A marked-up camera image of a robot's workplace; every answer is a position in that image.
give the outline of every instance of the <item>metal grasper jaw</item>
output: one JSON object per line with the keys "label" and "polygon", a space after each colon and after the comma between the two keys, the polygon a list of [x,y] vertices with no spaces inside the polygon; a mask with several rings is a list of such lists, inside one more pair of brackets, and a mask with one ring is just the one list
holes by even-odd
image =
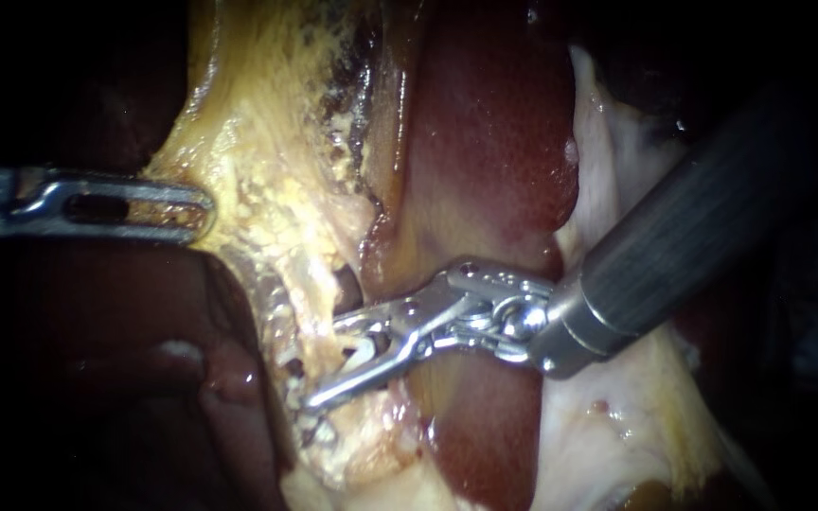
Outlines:
{"label": "metal grasper jaw", "polygon": [[334,318],[338,335],[384,335],[370,361],[322,380],[303,408],[321,413],[377,389],[416,362],[454,348],[484,349],[527,364],[526,341],[546,324],[550,281],[477,257],[463,257],[409,296]]}

